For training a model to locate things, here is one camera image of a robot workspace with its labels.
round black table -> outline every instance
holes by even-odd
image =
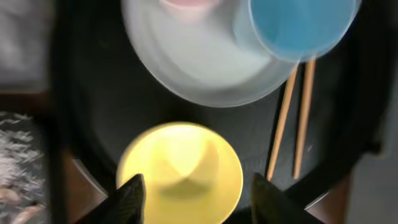
[[[317,60],[302,178],[294,180],[299,70],[272,183],[303,208],[344,177],[372,143],[389,86],[381,6],[365,1],[346,37]],[[115,190],[119,158],[143,131],[171,121],[202,124],[229,141],[241,160],[243,194],[229,221],[248,220],[252,174],[266,171],[284,87],[235,108],[190,103],[141,64],[125,33],[119,1],[65,0],[58,11],[52,50],[58,112],[77,156],[96,181],[108,192]]]

wooden chopstick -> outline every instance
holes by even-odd
[[[286,83],[284,99],[282,100],[282,107],[279,112],[278,125],[275,132],[274,144],[272,146],[272,151],[271,151],[271,159],[268,165],[268,171],[267,171],[268,180],[271,180],[272,176],[274,175],[276,160],[278,158],[278,152],[280,148],[280,142],[284,134],[287,112],[289,111],[290,100],[292,99],[296,74],[297,74],[297,67],[293,70],[292,74],[290,75]]]
[[[298,123],[298,135],[297,135],[296,152],[294,159],[293,178],[295,179],[298,179],[300,176],[300,168],[303,159],[304,142],[305,142],[305,136],[307,134],[308,115],[311,106],[311,94],[312,94],[314,73],[315,73],[315,60],[311,60],[307,62],[305,65],[304,87],[303,87],[303,95],[301,100],[300,120]]]

plate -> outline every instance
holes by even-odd
[[[196,23],[174,19],[158,0],[124,0],[131,43],[166,88],[191,102],[230,107],[256,101],[278,88],[297,63],[260,56],[234,42],[236,1],[225,1]]]

